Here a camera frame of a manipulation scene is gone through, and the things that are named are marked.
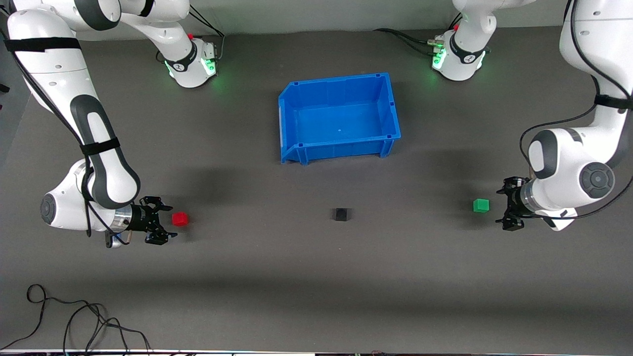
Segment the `green cube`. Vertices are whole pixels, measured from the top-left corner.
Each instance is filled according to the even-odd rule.
[[[488,199],[475,199],[473,201],[473,211],[475,213],[486,213],[490,210],[490,201]]]

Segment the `green led light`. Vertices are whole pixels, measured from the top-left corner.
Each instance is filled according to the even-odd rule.
[[[436,59],[433,60],[433,68],[440,69],[442,68],[442,64],[444,64],[444,59],[446,59],[446,48],[442,48],[440,53],[436,54]]]
[[[486,51],[481,54],[481,59],[479,60],[479,64],[477,64],[477,69],[481,68],[481,63],[484,61],[484,57],[486,56]]]
[[[215,74],[215,61],[214,60],[206,60],[204,58],[200,58],[200,63],[204,68],[204,71],[207,75],[211,76]]]
[[[169,67],[169,64],[167,64],[167,61],[165,61],[165,66],[167,67],[167,70],[169,71],[169,76],[173,78],[172,69]]]

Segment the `blue plastic bin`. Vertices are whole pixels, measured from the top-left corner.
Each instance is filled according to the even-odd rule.
[[[281,163],[389,155],[400,138],[389,74],[290,83],[279,96]]]

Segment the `red cube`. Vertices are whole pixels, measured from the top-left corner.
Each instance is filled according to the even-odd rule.
[[[189,223],[189,216],[184,212],[177,212],[172,214],[172,225],[185,226]]]

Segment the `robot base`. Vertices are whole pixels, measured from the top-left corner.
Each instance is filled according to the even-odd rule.
[[[451,36],[455,33],[454,30],[446,31],[442,35],[437,35],[435,40],[444,41],[449,43]],[[460,58],[455,55],[449,46],[442,48],[440,53],[437,53],[433,58],[431,68],[440,72],[445,78],[461,82],[469,79],[475,74],[475,72],[481,68],[482,60],[486,52],[483,52],[479,58],[474,58],[471,63],[464,64]]]
[[[185,72],[172,70],[165,62],[169,75],[176,80],[178,85],[185,88],[199,87],[217,73],[213,43],[207,43],[201,39],[193,39],[192,43],[197,47],[197,55]]]

